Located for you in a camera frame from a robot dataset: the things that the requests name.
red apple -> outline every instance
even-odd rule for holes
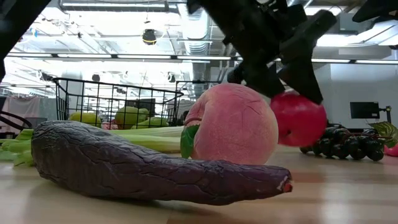
[[[292,147],[313,145],[326,128],[323,105],[313,103],[296,91],[285,91],[271,99],[279,129],[279,144]]]

computer screen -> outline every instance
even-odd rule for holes
[[[351,119],[379,119],[378,102],[350,102]]]

robotic arm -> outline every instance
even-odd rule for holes
[[[189,13],[203,7],[232,44],[243,62],[228,74],[228,82],[241,83],[272,98],[285,91],[283,80],[316,104],[323,100],[311,57],[317,40],[335,23],[336,17],[321,10],[309,20],[302,5],[287,6],[286,0],[188,0]],[[267,64],[280,58],[276,71]]]

peach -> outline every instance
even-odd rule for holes
[[[204,92],[185,119],[186,127],[196,124],[192,159],[263,165],[278,142],[274,112],[244,85],[223,83]]]

wire basket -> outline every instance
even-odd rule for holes
[[[58,120],[71,119],[104,129],[177,125],[180,91],[54,78]]]

